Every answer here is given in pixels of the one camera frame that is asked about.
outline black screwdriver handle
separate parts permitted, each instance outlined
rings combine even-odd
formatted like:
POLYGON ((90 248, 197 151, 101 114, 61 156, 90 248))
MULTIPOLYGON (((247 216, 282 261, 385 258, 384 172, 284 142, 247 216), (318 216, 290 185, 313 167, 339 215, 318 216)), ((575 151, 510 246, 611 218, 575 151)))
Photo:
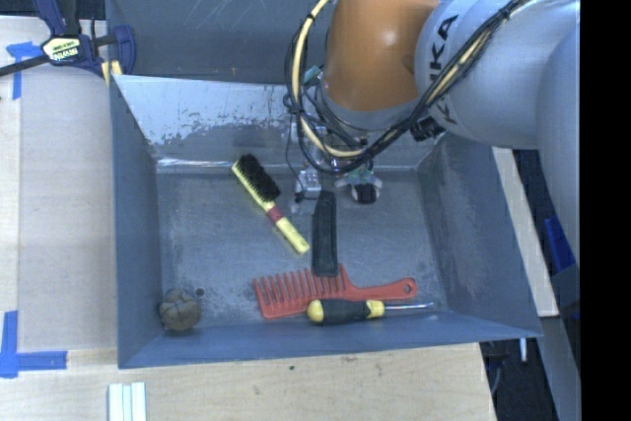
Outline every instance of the black screwdriver handle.
POLYGON ((309 318, 319 324, 341 324, 384 315, 384 304, 377 301, 353 302, 344 299, 313 300, 307 308, 309 318))

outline brush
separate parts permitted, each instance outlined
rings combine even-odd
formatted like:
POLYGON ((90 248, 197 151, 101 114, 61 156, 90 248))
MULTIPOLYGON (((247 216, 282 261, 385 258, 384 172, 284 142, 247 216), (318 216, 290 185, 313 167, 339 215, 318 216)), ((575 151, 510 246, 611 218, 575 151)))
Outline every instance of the brush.
POLYGON ((311 248, 309 243, 276 205, 280 188, 256 157, 251 154, 241 156, 232 165, 232 172, 294 249, 299 254, 305 254, 311 248))

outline blue tape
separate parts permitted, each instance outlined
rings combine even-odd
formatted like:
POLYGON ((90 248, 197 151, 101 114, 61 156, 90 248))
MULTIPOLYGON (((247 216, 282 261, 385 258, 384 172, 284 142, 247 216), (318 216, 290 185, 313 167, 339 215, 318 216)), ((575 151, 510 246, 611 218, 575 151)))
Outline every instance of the blue tape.
POLYGON ((18 312, 4 314, 0 378, 14 379, 20 371, 65 370, 67 351, 18 353, 18 312))
MULTIPOLYGON (((16 59, 16 63, 22 61, 23 58, 33 58, 41 56, 41 48, 32 42, 20 42, 18 44, 9 44, 7 46, 9 54, 16 59)), ((22 96, 22 72, 16 72, 13 76, 13 100, 22 96)))

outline yellow brush handle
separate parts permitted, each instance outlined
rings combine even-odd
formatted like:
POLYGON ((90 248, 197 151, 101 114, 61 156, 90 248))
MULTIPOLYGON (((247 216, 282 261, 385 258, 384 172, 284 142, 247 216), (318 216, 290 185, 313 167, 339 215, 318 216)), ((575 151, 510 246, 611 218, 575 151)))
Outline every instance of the yellow brush handle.
POLYGON ((311 247, 305 238, 296 230, 292 222, 287 218, 281 218, 276 222, 276 227, 285 236, 294 249, 300 253, 305 254, 311 247))

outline bin floor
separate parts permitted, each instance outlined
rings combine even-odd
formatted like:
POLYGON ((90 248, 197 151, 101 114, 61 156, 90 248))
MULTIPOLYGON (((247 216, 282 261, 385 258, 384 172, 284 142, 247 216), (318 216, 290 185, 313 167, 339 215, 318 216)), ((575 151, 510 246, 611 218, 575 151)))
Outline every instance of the bin floor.
MULTIPOLYGON (((293 202, 294 179, 286 167, 268 172, 282 191, 277 204, 311 243, 313 205, 293 202)), ((414 300, 440 308, 445 295, 417 173, 402 168, 379 177, 381 196, 369 205, 355 202, 348 188, 325 182, 337 197, 338 260, 357 286, 414 277, 414 300)), ((198 298, 198 326, 263 322, 252 279, 311 267, 312 253, 298 255, 291 248, 229 168, 159 174, 158 192, 163 287, 198 298)))

